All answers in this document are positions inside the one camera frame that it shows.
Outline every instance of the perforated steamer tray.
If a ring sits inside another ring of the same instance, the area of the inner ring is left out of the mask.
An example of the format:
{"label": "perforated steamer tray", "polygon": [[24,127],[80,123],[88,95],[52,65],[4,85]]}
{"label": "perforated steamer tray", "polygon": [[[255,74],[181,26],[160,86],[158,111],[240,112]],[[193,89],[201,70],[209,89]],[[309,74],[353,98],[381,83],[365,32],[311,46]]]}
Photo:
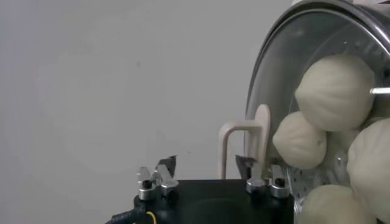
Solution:
{"label": "perforated steamer tray", "polygon": [[[247,98],[246,119],[254,118],[259,105],[269,105],[272,137],[282,119],[299,110],[294,92],[305,71],[328,55],[352,54],[362,58],[375,72],[375,87],[389,88],[389,15],[387,4],[362,6],[342,1],[306,1],[289,9],[271,29],[259,53]],[[364,127],[385,117],[390,117],[390,94],[376,95],[365,123],[355,134],[346,135],[353,139]],[[296,214],[301,212],[302,202],[314,188],[325,184],[349,186],[346,171],[349,145],[338,144],[339,135],[327,133],[327,155],[312,170],[286,166],[269,141],[266,163],[285,167],[296,199]]]}

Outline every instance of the steamed bun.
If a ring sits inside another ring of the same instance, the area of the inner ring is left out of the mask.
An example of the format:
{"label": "steamed bun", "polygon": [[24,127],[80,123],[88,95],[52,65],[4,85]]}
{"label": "steamed bun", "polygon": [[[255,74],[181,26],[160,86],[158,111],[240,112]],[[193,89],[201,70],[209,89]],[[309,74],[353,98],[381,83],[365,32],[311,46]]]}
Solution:
{"label": "steamed bun", "polygon": [[326,131],[350,130],[369,114],[374,84],[374,72],[362,59],[332,55],[310,66],[295,96],[314,126]]}
{"label": "steamed bun", "polygon": [[376,224],[364,210],[351,188],[325,185],[315,188],[303,202],[301,224]]}
{"label": "steamed bun", "polygon": [[390,118],[364,129],[349,148],[348,158],[356,196],[368,211],[390,223]]}
{"label": "steamed bun", "polygon": [[325,132],[307,122],[301,112],[287,115],[272,140],[285,162],[300,169],[319,165],[327,148]]}

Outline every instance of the white wall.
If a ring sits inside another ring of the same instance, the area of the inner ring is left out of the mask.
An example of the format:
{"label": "white wall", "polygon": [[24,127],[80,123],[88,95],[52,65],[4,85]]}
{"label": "white wall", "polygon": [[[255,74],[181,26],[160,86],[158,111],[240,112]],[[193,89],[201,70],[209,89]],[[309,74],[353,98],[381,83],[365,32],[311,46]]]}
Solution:
{"label": "white wall", "polygon": [[0,223],[102,223],[169,155],[179,179],[216,178],[218,130],[244,118],[290,2],[1,1]]}

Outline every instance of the black machine base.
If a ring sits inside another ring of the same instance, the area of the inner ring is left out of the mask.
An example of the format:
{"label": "black machine base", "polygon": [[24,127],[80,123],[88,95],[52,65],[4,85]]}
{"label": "black machine base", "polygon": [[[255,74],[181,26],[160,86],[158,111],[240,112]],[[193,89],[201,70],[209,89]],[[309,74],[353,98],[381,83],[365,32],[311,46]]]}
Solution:
{"label": "black machine base", "polygon": [[[269,186],[246,192],[245,180],[180,180],[175,192],[154,200],[134,198],[134,207],[152,211],[158,224],[293,224],[294,198],[271,196]],[[137,224],[153,223],[149,216]]]}

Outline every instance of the metal rim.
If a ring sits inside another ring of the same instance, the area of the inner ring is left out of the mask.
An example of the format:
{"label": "metal rim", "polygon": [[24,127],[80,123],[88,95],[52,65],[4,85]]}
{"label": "metal rim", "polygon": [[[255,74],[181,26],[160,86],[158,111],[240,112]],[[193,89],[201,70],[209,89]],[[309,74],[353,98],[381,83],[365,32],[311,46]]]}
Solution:
{"label": "metal rim", "polygon": [[245,114],[248,112],[249,100],[252,94],[252,89],[254,87],[254,81],[256,79],[258,69],[273,38],[276,34],[278,34],[279,30],[288,23],[288,21],[298,16],[313,12],[330,13],[347,19],[355,25],[358,25],[383,48],[388,56],[390,56],[389,30],[385,28],[385,26],[382,25],[382,23],[380,23],[377,19],[375,19],[370,13],[366,12],[362,7],[358,7],[348,2],[334,0],[300,2],[287,10],[276,21],[266,36],[266,39],[260,49],[260,53],[256,59],[252,77],[250,79]]}

